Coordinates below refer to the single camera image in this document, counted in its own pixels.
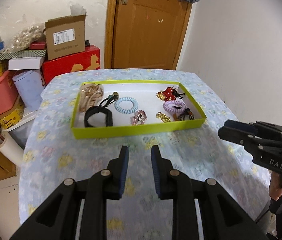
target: light blue container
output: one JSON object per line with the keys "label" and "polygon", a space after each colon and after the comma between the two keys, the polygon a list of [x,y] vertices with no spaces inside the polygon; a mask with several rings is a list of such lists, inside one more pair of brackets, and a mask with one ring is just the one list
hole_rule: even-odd
{"label": "light blue container", "polygon": [[45,88],[40,70],[17,71],[13,81],[28,110],[38,110],[42,102],[41,93]]}

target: table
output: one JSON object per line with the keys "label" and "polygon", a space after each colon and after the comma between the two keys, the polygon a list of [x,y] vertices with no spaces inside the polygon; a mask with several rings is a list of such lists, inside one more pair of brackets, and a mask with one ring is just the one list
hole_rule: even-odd
{"label": "table", "polygon": [[[70,119],[82,82],[101,80],[181,82],[203,108],[201,128],[131,137],[76,140]],[[150,149],[159,145],[163,158],[190,178],[215,178],[255,219],[269,200],[268,170],[252,163],[243,147],[222,141],[217,131],[227,119],[237,120],[225,103],[195,74],[150,69],[108,69],[55,77],[42,92],[42,104],[28,138],[19,184],[23,223],[66,178],[87,179],[129,147],[125,192],[108,201],[108,239],[171,239],[172,200],[155,193]]]}

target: blue coil hair tie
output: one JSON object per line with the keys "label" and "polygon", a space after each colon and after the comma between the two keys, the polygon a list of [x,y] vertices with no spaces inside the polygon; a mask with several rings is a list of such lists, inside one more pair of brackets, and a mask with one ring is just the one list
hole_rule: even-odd
{"label": "blue coil hair tie", "polygon": [[[123,109],[120,107],[120,103],[123,101],[130,101],[133,103],[133,107],[131,109]],[[136,101],[134,98],[130,98],[130,97],[125,97],[125,98],[119,98],[117,101],[115,101],[114,103],[114,107],[115,109],[122,113],[122,114],[132,114],[134,113],[138,107],[139,107],[139,103],[138,101]]]}

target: white label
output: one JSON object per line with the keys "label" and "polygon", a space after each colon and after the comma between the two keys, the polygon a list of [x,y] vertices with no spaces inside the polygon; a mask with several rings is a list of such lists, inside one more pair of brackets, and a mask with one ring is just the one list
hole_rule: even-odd
{"label": "white label", "polygon": [[62,44],[68,41],[74,41],[75,40],[74,29],[53,33],[53,40],[54,40],[54,45]]}

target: door frame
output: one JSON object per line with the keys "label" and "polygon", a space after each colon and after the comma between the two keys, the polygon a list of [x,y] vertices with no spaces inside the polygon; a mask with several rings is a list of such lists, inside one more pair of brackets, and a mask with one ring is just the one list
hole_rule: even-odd
{"label": "door frame", "polygon": [[[113,36],[114,36],[114,22],[115,9],[117,0],[108,0],[105,20],[105,43],[104,43],[104,68],[112,68],[112,53],[113,53]],[[182,25],[182,32],[177,48],[177,54],[173,61],[173,70],[176,70],[177,63],[180,57],[183,41],[185,38],[186,29],[188,27],[192,3],[188,3],[185,11],[184,22]]]}

